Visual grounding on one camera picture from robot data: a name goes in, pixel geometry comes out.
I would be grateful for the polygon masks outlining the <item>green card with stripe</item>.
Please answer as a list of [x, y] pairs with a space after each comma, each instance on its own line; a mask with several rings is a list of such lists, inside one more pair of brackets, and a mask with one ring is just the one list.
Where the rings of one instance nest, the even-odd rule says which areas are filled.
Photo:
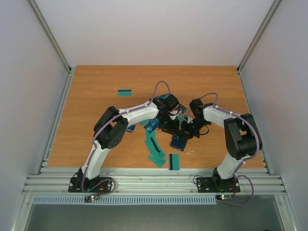
[[180, 170], [180, 156], [179, 154], [169, 154], [169, 170]]

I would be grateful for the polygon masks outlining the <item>navy blue card holder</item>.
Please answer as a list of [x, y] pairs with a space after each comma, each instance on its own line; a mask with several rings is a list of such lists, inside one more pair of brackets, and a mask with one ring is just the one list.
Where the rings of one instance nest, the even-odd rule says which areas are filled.
[[170, 147], [183, 152], [186, 147], [187, 141], [187, 139], [180, 139], [178, 136], [173, 135], [171, 138]]

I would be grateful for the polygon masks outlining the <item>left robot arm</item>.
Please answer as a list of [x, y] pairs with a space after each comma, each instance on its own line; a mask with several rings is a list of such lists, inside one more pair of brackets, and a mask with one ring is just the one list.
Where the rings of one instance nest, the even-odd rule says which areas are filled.
[[168, 94], [127, 109], [117, 109], [114, 106], [107, 108], [93, 128], [91, 152], [77, 172], [81, 188], [87, 192], [96, 188], [105, 158], [111, 149], [120, 144], [128, 127], [144, 120], [157, 119], [160, 129], [176, 134], [179, 122], [172, 111], [179, 105], [178, 99], [173, 94]]

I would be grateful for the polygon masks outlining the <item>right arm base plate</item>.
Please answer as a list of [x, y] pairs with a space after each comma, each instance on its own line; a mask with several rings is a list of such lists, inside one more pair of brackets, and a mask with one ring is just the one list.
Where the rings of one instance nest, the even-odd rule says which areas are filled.
[[195, 183], [199, 193], [234, 193], [240, 192], [238, 180], [214, 180], [212, 177], [197, 177]]

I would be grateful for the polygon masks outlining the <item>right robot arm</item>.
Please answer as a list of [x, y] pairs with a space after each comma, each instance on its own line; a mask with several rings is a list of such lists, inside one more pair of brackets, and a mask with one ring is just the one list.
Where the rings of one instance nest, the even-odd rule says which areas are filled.
[[199, 138], [200, 129], [212, 123], [224, 129], [227, 154], [212, 175], [213, 187], [222, 191], [235, 182], [236, 173], [241, 166], [262, 149], [255, 120], [251, 114], [229, 112], [214, 103], [204, 104], [200, 98], [192, 100], [189, 107], [194, 119], [182, 122], [180, 139]]

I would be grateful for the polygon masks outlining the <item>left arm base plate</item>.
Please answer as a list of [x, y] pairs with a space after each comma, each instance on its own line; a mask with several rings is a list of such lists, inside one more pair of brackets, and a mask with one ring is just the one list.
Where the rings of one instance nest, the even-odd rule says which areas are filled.
[[82, 177], [72, 177], [69, 182], [69, 193], [109, 193], [114, 186], [112, 178], [96, 177], [92, 180], [84, 179], [83, 190]]

